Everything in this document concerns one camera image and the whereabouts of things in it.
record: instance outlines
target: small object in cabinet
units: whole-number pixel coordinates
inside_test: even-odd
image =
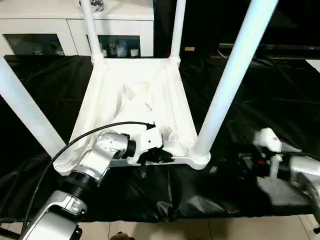
[[[130,55],[131,55],[132,58],[133,58],[133,57],[138,57],[138,56],[139,56],[139,49],[137,49],[137,48],[132,48],[132,49],[130,50]]]
[[[103,55],[104,58],[106,58],[108,56],[107,50],[103,49],[102,50],[102,55]]]
[[[119,40],[119,44],[116,45],[116,55],[121,58],[128,56],[128,47],[125,40]]]
[[[33,55],[43,55],[44,50],[41,47],[34,47],[34,48],[32,48],[32,54]]]

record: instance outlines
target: cable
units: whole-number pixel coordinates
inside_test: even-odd
[[[219,51],[219,49],[217,49],[216,51],[217,51],[218,54],[219,54],[221,57],[223,57],[224,59],[227,59],[227,58],[228,58],[227,56],[223,55],[223,54]]]
[[[95,132],[98,132],[100,130],[103,130],[103,129],[107,129],[107,128],[111,128],[111,127],[114,127],[114,126],[118,126],[118,125],[127,125],[127,124],[137,124],[137,125],[145,125],[146,126],[146,129],[151,129],[153,127],[155,127],[154,124],[150,124],[150,123],[145,123],[145,122],[140,122],[140,121],[124,121],[124,122],[116,122],[116,123],[112,123],[112,124],[108,124],[108,125],[105,125],[105,126],[101,126],[101,127],[97,127],[93,130],[90,130],[78,137],[76,137],[74,140],[72,140],[71,142],[69,142],[65,147],[63,147],[52,159],[51,161],[48,163],[48,165],[45,167],[37,185],[36,185],[36,188],[33,192],[33,195],[31,197],[31,200],[29,202],[29,205],[28,205],[28,208],[26,210],[26,213],[25,213],[25,216],[24,216],[24,221],[23,221],[23,225],[22,225],[22,230],[21,230],[21,233],[23,233],[23,231],[26,229],[27,227],[27,223],[28,223],[28,219],[29,219],[29,214],[30,214],[30,210],[31,210],[31,207],[34,203],[34,200],[35,200],[35,197],[36,197],[36,194],[37,194],[37,191],[39,189],[39,186],[42,182],[42,180],[44,179],[45,177],[45,174],[47,173],[48,169],[50,168],[50,166],[54,163],[54,161],[62,154],[64,153],[64,151],[66,151],[69,147],[71,147],[73,144],[75,144],[77,141],[79,141],[80,139],[90,135],[90,134],[93,134]]]

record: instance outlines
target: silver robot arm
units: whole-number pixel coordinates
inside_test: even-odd
[[[161,148],[163,138],[157,127],[135,139],[112,130],[102,131],[92,148],[82,154],[79,164],[66,177],[21,234],[20,240],[79,240],[82,230],[76,223],[87,212],[92,192],[101,184],[111,161],[139,158],[150,149]]]
[[[283,143],[278,139],[271,128],[264,128],[257,132],[253,141],[257,147],[263,147],[273,153],[270,159],[269,176],[272,179],[282,179],[306,194],[312,205],[313,215],[320,223],[320,161],[303,156],[291,156],[288,161],[282,159],[286,155],[282,149]]]

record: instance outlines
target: white plastic frame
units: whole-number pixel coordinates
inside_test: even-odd
[[[277,3],[278,0],[251,1],[197,138],[178,69],[186,0],[177,0],[171,55],[168,59],[104,59],[95,32],[90,1],[82,0],[94,69],[71,138],[75,138],[93,127],[108,123],[106,118],[110,117],[112,108],[115,109],[117,106],[115,104],[106,107],[107,104],[104,100],[116,96],[112,95],[112,91],[108,92],[108,88],[104,86],[106,84],[116,85],[117,82],[112,81],[112,79],[122,78],[122,80],[126,80],[127,76],[122,73],[126,72],[126,68],[132,69],[132,79],[146,77],[148,72],[150,74],[150,69],[160,70],[159,76],[165,77],[164,81],[166,81],[161,89],[167,89],[167,94],[170,97],[166,99],[172,101],[173,108],[173,110],[168,111],[169,102],[169,104],[165,105],[164,111],[168,113],[169,118],[174,118],[178,136],[173,136],[168,142],[165,142],[165,148],[173,154],[175,164],[188,164],[194,169],[203,169],[210,160],[210,148]],[[64,144],[61,143],[58,133],[50,125],[36,103],[32,101],[28,92],[4,59],[0,60],[0,94],[51,156],[63,147]],[[28,110],[33,110],[35,114],[29,114]],[[88,141],[88,138],[84,139],[78,143],[77,147],[84,148]],[[72,155],[60,157],[54,163],[55,169],[61,174],[70,171],[74,165],[75,158]]]

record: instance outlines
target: black plastic sheet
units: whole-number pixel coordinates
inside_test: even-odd
[[[87,56],[7,56],[21,82],[49,121],[68,142],[91,71]],[[192,118],[199,131],[226,64],[225,59],[183,59],[180,73]],[[186,165],[112,168],[88,204],[83,221],[174,221],[310,214],[308,200],[281,180],[239,178],[212,168],[233,145],[249,144],[253,133],[270,127],[296,148],[320,156],[320,74],[303,60],[254,61],[247,71],[203,170]],[[0,221],[21,221],[49,156],[1,98],[2,154]],[[51,168],[31,215],[63,177]]]

